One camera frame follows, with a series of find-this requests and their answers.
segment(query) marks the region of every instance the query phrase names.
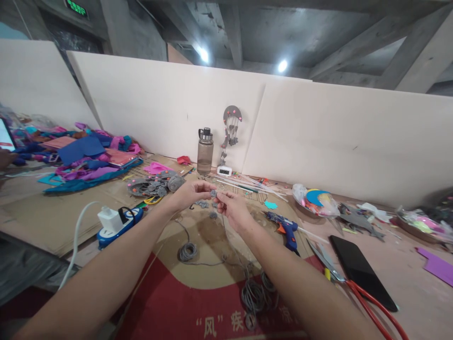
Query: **hanging craft ornament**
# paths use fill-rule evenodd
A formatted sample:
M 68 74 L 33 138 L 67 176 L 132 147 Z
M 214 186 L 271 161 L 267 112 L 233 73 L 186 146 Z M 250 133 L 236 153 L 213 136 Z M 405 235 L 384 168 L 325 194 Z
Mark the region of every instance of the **hanging craft ornament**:
M 225 124 L 225 141 L 221 144 L 222 153 L 219 165 L 225 165 L 228 145 L 233 146 L 238 142 L 236 134 L 237 126 L 239 122 L 242 122 L 241 111 L 234 105 L 228 106 L 223 113 L 223 122 Z

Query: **teal fabric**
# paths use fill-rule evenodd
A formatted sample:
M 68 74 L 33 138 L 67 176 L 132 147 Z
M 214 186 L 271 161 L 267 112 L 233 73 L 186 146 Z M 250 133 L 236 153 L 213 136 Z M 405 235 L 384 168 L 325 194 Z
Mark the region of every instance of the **teal fabric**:
M 134 163 L 132 163 L 131 165 L 129 165 L 128 167 L 126 167 L 124 169 L 120 169 L 115 172 L 108 172 L 99 178 L 89 180 L 89 181 L 84 181 L 82 179 L 73 179 L 71 181 L 68 181 L 66 183 L 59 185 L 58 187 L 46 189 L 46 190 L 44 190 L 44 192 L 46 194 L 54 194 L 54 193 L 65 193 L 65 192 L 75 192 L 75 191 L 85 190 L 85 189 L 88 189 L 91 187 L 95 187 L 96 185 L 99 185 L 109 179 L 118 177 L 119 175 L 122 175 L 122 174 L 128 172 L 129 170 L 131 170 L 131 168 L 136 167 L 137 165 L 140 165 L 142 163 L 143 163 L 143 160 L 138 159 L 137 161 L 135 161 Z

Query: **water bottle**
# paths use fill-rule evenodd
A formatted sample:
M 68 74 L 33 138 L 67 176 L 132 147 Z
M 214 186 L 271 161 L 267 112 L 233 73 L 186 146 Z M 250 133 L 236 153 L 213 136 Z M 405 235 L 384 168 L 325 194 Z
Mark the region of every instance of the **water bottle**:
M 212 152 L 214 141 L 209 127 L 198 129 L 198 162 L 197 171 L 200 175 L 206 176 L 211 172 Z

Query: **small white clock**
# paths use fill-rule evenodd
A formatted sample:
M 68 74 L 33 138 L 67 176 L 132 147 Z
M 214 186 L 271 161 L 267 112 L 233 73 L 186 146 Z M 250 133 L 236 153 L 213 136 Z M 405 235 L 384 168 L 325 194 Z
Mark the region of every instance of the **small white clock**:
M 230 177 L 233 174 L 233 169 L 225 165 L 217 167 L 217 174 L 225 177 Z

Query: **left hand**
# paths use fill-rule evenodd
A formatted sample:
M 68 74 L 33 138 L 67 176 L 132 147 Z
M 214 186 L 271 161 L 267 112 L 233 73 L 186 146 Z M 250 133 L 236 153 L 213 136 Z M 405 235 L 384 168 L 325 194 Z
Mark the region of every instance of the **left hand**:
M 200 200 L 210 200 L 211 190 L 217 187 L 203 180 L 185 182 L 168 200 L 172 208 L 177 212 L 190 207 Z

